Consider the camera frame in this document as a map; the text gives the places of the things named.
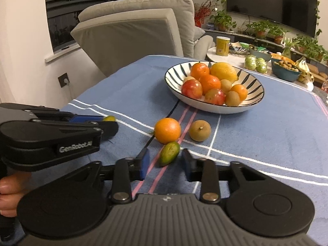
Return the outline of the person's left hand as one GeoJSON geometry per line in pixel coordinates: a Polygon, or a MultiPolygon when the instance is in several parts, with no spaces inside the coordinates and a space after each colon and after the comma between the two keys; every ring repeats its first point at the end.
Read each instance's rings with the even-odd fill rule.
{"type": "Polygon", "coordinates": [[[30,172],[15,172],[1,179],[0,210],[5,217],[17,216],[17,205],[22,197],[29,192],[30,172]]]}

